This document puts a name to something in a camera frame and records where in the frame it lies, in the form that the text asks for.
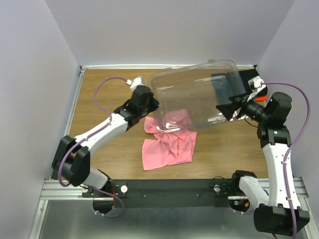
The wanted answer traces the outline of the clear plastic bin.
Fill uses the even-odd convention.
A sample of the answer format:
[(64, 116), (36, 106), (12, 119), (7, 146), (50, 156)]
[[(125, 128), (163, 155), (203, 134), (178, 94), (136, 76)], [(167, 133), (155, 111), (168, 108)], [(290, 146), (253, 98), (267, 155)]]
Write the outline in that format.
[(156, 73), (149, 78), (157, 130), (163, 133), (210, 128), (226, 119), (216, 108), (246, 92), (236, 64), (217, 60)]

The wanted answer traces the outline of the pink t shirt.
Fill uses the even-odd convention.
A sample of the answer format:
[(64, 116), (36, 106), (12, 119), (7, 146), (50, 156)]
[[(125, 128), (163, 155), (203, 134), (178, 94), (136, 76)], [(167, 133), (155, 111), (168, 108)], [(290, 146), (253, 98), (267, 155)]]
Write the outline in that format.
[(144, 131), (155, 137), (155, 139), (145, 139), (142, 145), (145, 171), (192, 162), (197, 132), (185, 129), (160, 132), (156, 120), (152, 117), (146, 117)]

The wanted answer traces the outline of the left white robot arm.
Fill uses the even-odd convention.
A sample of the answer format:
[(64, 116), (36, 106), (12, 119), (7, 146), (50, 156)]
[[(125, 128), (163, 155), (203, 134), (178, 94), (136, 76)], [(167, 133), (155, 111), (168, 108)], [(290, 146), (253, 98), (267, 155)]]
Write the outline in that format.
[(76, 137), (64, 136), (52, 161), (52, 169), (57, 173), (58, 180), (67, 180), (62, 186), (83, 184), (92, 187), (98, 196), (107, 196), (111, 189), (110, 177), (91, 167), (91, 156), (112, 138), (128, 131), (158, 107), (159, 102), (150, 88), (138, 85), (131, 98), (116, 108), (105, 121)]

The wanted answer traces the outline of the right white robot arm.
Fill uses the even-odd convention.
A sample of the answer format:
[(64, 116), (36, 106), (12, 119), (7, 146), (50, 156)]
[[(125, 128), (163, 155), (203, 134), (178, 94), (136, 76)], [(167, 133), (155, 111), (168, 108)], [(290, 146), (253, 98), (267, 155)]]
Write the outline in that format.
[(248, 116), (258, 124), (257, 137), (267, 163), (269, 191), (265, 192), (254, 173), (240, 170), (233, 174), (229, 189), (235, 195), (244, 193), (248, 198), (257, 231), (295, 239), (297, 232), (310, 222), (310, 214), (301, 209), (291, 168), (293, 144), (285, 122), (292, 98), (275, 92), (265, 107), (247, 95), (229, 100), (230, 103), (216, 107), (227, 120), (238, 111), (238, 116)]

